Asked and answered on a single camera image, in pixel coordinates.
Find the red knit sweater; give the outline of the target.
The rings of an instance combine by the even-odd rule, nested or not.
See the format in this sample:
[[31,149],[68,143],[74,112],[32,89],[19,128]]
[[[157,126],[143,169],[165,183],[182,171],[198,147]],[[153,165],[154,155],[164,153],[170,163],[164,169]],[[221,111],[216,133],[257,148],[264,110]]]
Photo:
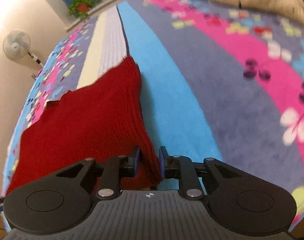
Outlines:
[[21,135],[19,162],[8,191],[86,158],[102,163],[141,149],[137,175],[126,190],[157,186],[159,160],[144,126],[140,70],[130,56],[95,83],[49,101],[40,119]]

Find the colourful floral bed blanket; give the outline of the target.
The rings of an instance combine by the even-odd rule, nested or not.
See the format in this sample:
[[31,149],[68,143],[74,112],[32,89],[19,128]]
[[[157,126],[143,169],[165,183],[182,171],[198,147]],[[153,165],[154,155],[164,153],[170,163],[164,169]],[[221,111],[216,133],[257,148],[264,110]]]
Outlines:
[[126,0],[78,27],[49,54],[20,114],[3,172],[49,101],[95,82],[127,55],[142,75],[154,148],[214,157],[283,187],[304,218],[304,27],[209,0]]

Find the white standing fan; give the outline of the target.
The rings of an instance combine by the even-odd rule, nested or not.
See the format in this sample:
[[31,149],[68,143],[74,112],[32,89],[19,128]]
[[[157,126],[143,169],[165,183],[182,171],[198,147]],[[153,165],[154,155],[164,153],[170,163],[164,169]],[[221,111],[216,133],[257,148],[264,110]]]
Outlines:
[[14,29],[3,40],[3,52],[10,60],[18,60],[28,55],[42,68],[44,64],[42,61],[31,51],[31,38],[30,36],[20,29]]

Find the potted green plant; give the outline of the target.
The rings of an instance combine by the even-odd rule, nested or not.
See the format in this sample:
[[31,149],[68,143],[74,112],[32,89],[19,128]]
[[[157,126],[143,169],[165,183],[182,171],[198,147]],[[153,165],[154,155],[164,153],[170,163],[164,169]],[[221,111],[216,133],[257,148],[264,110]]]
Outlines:
[[68,13],[75,18],[84,19],[89,16],[88,11],[96,6],[98,0],[73,0],[68,6]]

